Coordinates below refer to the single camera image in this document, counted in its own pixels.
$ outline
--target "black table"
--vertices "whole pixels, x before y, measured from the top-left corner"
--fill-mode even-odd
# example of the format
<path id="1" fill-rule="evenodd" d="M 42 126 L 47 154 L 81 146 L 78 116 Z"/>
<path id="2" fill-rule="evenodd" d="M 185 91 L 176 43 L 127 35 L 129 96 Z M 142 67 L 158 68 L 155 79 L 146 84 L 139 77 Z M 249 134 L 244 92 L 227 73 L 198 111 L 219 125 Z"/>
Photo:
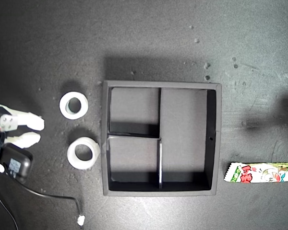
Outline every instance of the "black table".
<path id="1" fill-rule="evenodd" d="M 107 197 L 100 158 L 68 163 L 76 138 L 100 142 L 104 79 L 222 84 L 216 196 Z M 70 90 L 89 100 L 75 121 L 59 110 Z M 0 103 L 43 116 L 26 185 L 79 198 L 85 229 L 288 229 L 288 183 L 223 181 L 232 161 L 288 162 L 288 1 L 0 0 Z M 2 174 L 0 196 L 21 230 L 78 229 L 73 202 Z M 1 205 L 0 229 L 14 229 Z"/>

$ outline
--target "masking tape roll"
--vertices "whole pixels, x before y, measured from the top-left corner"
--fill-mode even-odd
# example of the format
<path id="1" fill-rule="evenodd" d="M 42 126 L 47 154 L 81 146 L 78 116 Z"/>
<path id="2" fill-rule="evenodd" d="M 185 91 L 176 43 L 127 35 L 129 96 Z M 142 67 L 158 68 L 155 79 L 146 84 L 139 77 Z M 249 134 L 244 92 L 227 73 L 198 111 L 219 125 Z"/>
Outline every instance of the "masking tape roll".
<path id="1" fill-rule="evenodd" d="M 76 147 L 78 145 L 86 145 L 87 147 L 90 148 L 90 150 L 92 151 L 92 158 L 88 161 L 83 161 L 81 159 L 79 159 L 77 156 L 76 156 Z M 67 150 L 67 159 L 69 161 L 69 163 L 76 169 L 89 169 L 91 168 L 98 156 L 100 154 L 100 147 L 99 145 L 94 141 L 92 140 L 91 138 L 87 138 L 87 137 L 82 137 L 82 138 L 79 138 L 77 140 L 75 140 L 69 147 L 68 147 L 68 150 Z"/>
<path id="2" fill-rule="evenodd" d="M 77 113 L 74 113 L 69 108 L 71 99 L 76 98 L 80 101 L 81 108 Z M 67 119 L 75 120 L 84 116 L 88 110 L 87 98 L 79 92 L 68 92 L 60 100 L 60 110 L 64 117 Z"/>

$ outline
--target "black divided tray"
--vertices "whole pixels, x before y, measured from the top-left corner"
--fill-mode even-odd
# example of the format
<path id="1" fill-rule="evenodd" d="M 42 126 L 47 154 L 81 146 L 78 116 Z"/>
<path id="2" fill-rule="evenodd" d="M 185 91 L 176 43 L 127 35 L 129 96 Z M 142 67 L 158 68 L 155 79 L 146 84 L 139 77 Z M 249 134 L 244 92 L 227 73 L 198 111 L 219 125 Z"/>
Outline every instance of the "black divided tray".
<path id="1" fill-rule="evenodd" d="M 105 81 L 107 196 L 215 195 L 221 85 Z"/>

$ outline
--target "plastic wrapper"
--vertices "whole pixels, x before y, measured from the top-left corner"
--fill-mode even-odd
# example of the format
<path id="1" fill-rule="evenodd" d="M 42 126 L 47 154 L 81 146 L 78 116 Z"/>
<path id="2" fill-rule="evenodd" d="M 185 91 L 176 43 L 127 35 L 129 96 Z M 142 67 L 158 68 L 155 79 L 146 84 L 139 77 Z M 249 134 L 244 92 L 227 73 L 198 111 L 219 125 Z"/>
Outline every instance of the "plastic wrapper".
<path id="1" fill-rule="evenodd" d="M 288 182 L 288 163 L 231 163 L 224 178 L 227 182 Z"/>

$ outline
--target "black cable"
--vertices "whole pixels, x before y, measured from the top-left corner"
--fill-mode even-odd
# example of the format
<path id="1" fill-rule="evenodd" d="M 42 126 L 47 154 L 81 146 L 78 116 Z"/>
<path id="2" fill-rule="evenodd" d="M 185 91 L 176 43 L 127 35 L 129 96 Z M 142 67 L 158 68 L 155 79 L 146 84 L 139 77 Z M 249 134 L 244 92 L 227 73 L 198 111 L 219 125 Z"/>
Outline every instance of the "black cable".
<path id="1" fill-rule="evenodd" d="M 32 193 L 32 194 L 35 194 L 35 195 L 38 195 L 38 196 L 41 196 L 41 197 L 44 197 L 44 198 L 57 198 L 57 199 L 65 199 L 65 200 L 73 200 L 76 205 L 77 205 L 77 209 L 78 209 L 78 213 L 79 213 L 79 216 L 82 216 L 82 211 L 80 209 L 80 204 L 79 204 L 79 201 L 74 198 L 74 197 L 71 197 L 71 196 L 60 196 L 60 195 L 46 195 L 46 194 L 42 194 L 42 193 L 39 193 L 37 191 L 34 191 L 30 188 L 28 188 L 27 186 L 25 186 L 24 184 L 20 183 L 19 181 L 17 181 L 9 172 L 9 170 L 7 169 L 6 165 L 4 166 L 5 167 L 5 171 L 6 173 L 10 176 L 10 178 L 15 181 L 18 185 L 20 185 L 22 188 L 24 188 L 26 191 Z"/>
<path id="2" fill-rule="evenodd" d="M 8 214 L 10 215 L 10 217 L 13 219 L 14 221 L 14 225 L 16 227 L 16 230 L 18 230 L 18 225 L 17 225 L 17 222 L 13 216 L 13 214 L 8 210 L 8 208 L 4 205 L 4 203 L 0 200 L 0 203 L 2 204 L 2 206 L 4 207 L 4 209 L 8 212 Z"/>

